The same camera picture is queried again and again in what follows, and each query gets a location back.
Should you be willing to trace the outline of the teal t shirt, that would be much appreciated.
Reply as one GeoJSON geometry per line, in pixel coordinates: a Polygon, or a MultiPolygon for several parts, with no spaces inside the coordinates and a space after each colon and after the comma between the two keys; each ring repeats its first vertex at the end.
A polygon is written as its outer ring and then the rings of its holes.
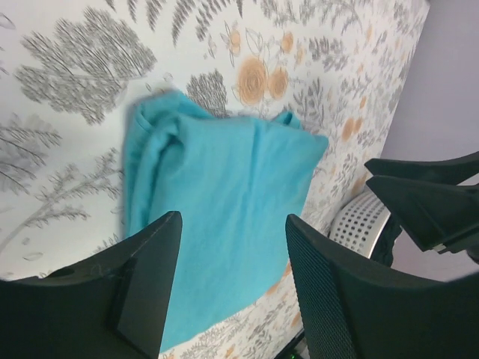
{"type": "Polygon", "coordinates": [[[124,233],[166,212],[183,220],[165,352],[253,304],[287,264],[285,221],[300,215],[328,138],[289,111],[219,118],[172,90],[132,110],[124,142],[124,233]]]}

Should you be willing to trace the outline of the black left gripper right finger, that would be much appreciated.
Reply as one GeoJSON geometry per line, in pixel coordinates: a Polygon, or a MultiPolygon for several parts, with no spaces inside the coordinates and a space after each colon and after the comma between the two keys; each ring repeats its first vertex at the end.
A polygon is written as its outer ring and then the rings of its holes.
{"type": "Polygon", "coordinates": [[[312,358],[476,358],[478,275],[441,282],[396,271],[285,224],[312,358]]]}

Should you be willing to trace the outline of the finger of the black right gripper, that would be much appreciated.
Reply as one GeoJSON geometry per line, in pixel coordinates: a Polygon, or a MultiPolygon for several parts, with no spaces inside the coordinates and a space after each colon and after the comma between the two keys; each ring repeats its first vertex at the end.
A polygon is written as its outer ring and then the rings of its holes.
{"type": "Polygon", "coordinates": [[[367,186],[422,251],[478,248],[478,185],[374,176],[367,186]]]}
{"type": "Polygon", "coordinates": [[[475,152],[457,159],[437,162],[370,159],[364,166],[374,176],[459,185],[478,174],[478,158],[478,152],[475,152]]]}

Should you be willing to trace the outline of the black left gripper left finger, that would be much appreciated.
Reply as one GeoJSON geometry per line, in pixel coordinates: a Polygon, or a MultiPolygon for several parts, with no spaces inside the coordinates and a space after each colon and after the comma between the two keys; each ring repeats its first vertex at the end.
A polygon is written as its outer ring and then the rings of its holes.
{"type": "Polygon", "coordinates": [[[1,282],[3,358],[157,358],[182,217],[44,278],[1,282]]]}

